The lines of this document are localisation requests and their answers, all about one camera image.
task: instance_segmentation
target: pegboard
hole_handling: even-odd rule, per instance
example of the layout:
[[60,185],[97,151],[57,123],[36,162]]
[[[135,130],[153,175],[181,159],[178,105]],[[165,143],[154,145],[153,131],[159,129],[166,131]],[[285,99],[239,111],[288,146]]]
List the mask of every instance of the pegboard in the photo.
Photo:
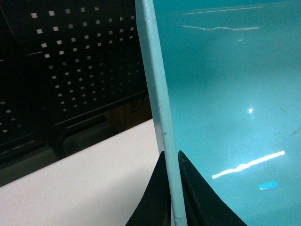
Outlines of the pegboard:
[[20,95],[10,88],[10,75],[6,73],[0,59],[0,147],[33,133],[33,128],[28,122],[25,112],[24,100]]
[[54,123],[147,89],[137,34],[27,58]]
[[134,0],[10,0],[1,6],[25,55],[137,33]]
[[53,124],[147,90],[133,0],[1,6]]

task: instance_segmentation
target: cardboard box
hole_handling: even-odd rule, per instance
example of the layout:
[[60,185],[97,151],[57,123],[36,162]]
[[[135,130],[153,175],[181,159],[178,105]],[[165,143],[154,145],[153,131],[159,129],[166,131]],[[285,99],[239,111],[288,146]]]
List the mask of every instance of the cardboard box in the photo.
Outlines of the cardboard box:
[[104,116],[117,132],[123,132],[152,118],[149,97],[146,96],[117,107],[106,112]]

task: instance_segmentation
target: teal acrylic sheet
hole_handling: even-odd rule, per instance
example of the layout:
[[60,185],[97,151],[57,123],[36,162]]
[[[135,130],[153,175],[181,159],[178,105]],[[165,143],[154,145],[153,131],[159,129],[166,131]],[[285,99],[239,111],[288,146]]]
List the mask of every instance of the teal acrylic sheet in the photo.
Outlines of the teal acrylic sheet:
[[154,6],[176,149],[247,225],[301,225],[301,1]]
[[166,169],[176,226],[187,226],[177,149],[156,15],[152,0],[136,0],[136,17],[143,64],[150,95],[159,151],[165,151]]

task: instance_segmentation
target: black pegboard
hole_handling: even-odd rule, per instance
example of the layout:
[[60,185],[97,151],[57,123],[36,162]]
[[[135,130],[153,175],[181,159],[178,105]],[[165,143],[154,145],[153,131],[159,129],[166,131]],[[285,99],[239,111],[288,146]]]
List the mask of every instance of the black pegboard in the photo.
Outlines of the black pegboard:
[[[24,115],[25,135],[16,125],[20,131],[13,133],[16,137],[33,134],[35,140],[61,149],[69,128],[84,126],[104,111],[147,93],[134,0],[10,0],[0,6],[5,32],[0,37],[9,42],[0,43],[5,52],[0,72],[6,64],[26,90],[20,98],[22,109],[12,110],[7,103],[14,99],[8,101],[6,92],[1,96],[5,102],[1,114],[8,116],[9,106],[19,119]],[[1,85],[15,89],[14,84],[1,81]],[[0,140],[0,145],[12,140]]]
[[147,89],[137,34],[27,58],[55,124]]
[[10,0],[1,5],[26,55],[137,33],[133,0]]
[[12,142],[22,137],[31,135],[34,129],[26,114],[25,101],[20,95],[20,90],[11,87],[14,81],[4,67],[4,61],[0,62],[0,153],[1,144]]

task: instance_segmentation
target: white table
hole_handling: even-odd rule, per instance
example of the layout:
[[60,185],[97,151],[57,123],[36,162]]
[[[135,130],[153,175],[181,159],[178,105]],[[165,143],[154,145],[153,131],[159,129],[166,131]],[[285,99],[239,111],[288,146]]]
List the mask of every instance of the white table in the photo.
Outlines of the white table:
[[0,188],[1,226],[124,226],[159,153],[147,121]]

